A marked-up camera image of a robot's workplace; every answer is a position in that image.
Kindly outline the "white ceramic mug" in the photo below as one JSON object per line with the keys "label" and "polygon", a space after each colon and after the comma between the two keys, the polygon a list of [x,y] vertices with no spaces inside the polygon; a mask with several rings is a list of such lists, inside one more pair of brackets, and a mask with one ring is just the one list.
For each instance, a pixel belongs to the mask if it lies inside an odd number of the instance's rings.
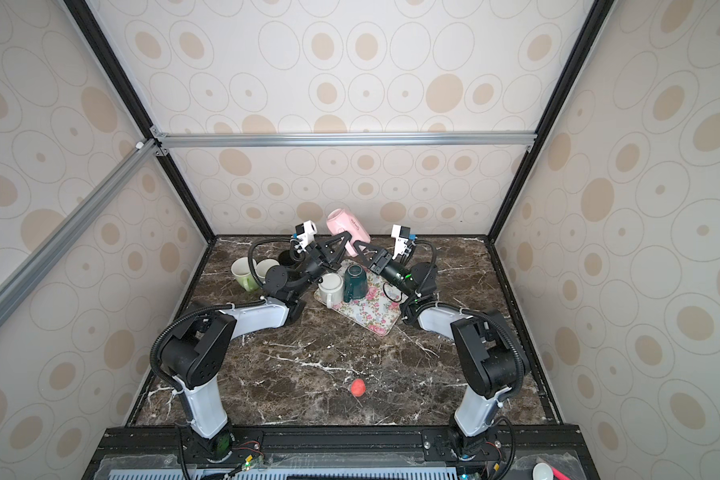
{"label": "white ceramic mug", "polygon": [[324,305],[333,309],[343,302],[344,281],[337,273],[326,273],[318,285],[318,295]]}

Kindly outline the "black ceramic mug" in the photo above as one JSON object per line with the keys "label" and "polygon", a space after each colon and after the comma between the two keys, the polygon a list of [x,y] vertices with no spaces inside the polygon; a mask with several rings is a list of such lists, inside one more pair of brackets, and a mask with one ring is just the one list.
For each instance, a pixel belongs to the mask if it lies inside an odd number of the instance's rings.
{"label": "black ceramic mug", "polygon": [[281,251],[277,256],[277,261],[280,265],[286,267],[292,267],[298,263],[298,260],[294,258],[290,250]]}

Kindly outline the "floral rectangular tray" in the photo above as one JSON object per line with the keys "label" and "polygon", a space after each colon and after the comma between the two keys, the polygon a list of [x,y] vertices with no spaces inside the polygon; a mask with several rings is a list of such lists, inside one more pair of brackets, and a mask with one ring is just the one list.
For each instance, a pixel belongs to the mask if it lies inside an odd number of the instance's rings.
{"label": "floral rectangular tray", "polygon": [[[343,277],[343,281],[344,272],[351,263],[358,264],[351,260],[344,260],[336,272]],[[367,273],[369,287],[366,298],[350,303],[343,301],[338,307],[330,310],[339,313],[378,336],[386,336],[400,317],[399,301],[403,299],[403,295],[396,288],[388,287],[379,276],[372,274],[365,267],[363,268]],[[319,298],[318,286],[314,297],[325,306]]]}

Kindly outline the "horizontal aluminium frame bar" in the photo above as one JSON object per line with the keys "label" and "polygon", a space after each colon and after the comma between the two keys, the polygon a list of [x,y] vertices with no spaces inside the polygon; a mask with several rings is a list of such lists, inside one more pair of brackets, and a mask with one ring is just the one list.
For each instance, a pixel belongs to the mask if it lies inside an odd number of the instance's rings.
{"label": "horizontal aluminium frame bar", "polygon": [[279,134],[167,134],[157,140],[167,148],[373,147],[532,145],[531,131],[499,132],[347,132]]}

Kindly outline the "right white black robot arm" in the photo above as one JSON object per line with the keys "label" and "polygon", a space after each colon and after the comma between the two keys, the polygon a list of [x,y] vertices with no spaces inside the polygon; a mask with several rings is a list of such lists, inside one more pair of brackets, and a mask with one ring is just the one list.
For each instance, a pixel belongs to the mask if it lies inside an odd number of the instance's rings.
{"label": "right white black robot arm", "polygon": [[402,319],[409,325],[454,342],[467,387],[453,415],[455,434],[478,438],[497,423],[507,399],[520,393],[530,371],[527,356],[498,311],[481,312],[439,300],[437,249],[427,247],[431,260],[409,267],[385,248],[357,240],[357,259],[404,296]]}

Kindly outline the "pink ceramic mug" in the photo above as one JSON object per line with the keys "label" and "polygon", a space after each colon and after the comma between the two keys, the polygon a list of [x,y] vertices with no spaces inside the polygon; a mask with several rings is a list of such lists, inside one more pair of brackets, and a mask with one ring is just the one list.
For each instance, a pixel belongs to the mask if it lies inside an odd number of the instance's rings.
{"label": "pink ceramic mug", "polygon": [[348,209],[340,208],[333,210],[326,219],[326,225],[333,235],[348,232],[351,239],[347,242],[345,249],[351,257],[358,255],[354,247],[354,241],[369,243],[371,238],[365,227],[358,218]]}

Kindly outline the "small red toy fruit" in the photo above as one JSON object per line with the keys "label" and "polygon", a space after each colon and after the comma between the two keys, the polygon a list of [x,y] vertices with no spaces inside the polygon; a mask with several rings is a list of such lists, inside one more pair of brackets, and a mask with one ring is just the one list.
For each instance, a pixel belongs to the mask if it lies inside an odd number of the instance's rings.
{"label": "small red toy fruit", "polygon": [[362,397],[365,394],[365,392],[366,392],[366,384],[362,379],[357,378],[351,383],[350,393],[354,397],[356,397],[356,398]]}

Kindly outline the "light green ceramic mug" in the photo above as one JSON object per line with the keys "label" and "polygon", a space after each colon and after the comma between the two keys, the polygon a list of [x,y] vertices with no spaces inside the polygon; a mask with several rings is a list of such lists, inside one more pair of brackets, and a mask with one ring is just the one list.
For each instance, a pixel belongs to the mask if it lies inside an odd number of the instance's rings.
{"label": "light green ceramic mug", "polygon": [[256,262],[253,262],[253,267],[250,267],[249,260],[249,257],[241,257],[235,260],[231,265],[230,271],[237,283],[246,292],[253,292],[259,289],[259,285],[253,278]]}

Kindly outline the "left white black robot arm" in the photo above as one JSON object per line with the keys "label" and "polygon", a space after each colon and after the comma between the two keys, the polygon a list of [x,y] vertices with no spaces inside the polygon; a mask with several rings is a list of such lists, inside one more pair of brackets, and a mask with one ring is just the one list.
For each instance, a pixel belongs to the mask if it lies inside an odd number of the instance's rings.
{"label": "left white black robot arm", "polygon": [[195,438],[210,450],[232,442],[218,388],[231,341],[296,322],[306,305],[302,297],[324,274],[338,270],[351,239],[343,232],[313,240],[302,248],[296,266],[274,266],[264,278],[254,278],[263,290],[259,300],[194,307],[158,335],[150,350],[150,368],[176,392]]}

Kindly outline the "grey ceramic mug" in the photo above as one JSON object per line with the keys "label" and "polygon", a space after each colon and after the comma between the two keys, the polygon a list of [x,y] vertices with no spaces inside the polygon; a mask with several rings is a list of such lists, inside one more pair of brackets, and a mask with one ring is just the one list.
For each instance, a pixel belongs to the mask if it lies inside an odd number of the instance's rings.
{"label": "grey ceramic mug", "polygon": [[269,272],[270,269],[273,267],[279,266],[280,263],[275,259],[264,259],[260,262],[258,262],[255,266],[255,272],[258,276],[258,278],[265,283],[266,282],[266,275]]}

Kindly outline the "dark green ceramic mug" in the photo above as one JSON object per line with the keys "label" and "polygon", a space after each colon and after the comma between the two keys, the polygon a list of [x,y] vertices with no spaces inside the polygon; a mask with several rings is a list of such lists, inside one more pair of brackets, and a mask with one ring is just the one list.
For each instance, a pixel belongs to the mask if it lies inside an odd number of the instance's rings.
{"label": "dark green ceramic mug", "polygon": [[350,303],[363,300],[368,294],[368,280],[366,270],[355,263],[351,263],[344,272],[343,301]]}

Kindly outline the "diagonal aluminium frame bar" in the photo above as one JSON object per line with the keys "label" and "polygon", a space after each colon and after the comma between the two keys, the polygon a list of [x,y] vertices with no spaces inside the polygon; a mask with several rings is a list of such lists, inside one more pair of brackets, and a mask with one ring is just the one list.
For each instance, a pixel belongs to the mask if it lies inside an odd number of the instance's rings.
{"label": "diagonal aluminium frame bar", "polygon": [[154,139],[145,140],[132,150],[0,285],[0,328],[156,152]]}

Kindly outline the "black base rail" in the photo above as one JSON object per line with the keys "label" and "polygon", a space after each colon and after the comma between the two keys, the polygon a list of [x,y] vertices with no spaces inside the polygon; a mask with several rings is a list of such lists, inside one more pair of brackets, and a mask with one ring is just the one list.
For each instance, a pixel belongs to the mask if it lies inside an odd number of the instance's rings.
{"label": "black base rail", "polygon": [[247,426],[214,460],[186,428],[107,430],[86,479],[529,479],[546,463],[598,476],[573,425],[498,425],[471,439],[448,426]]}

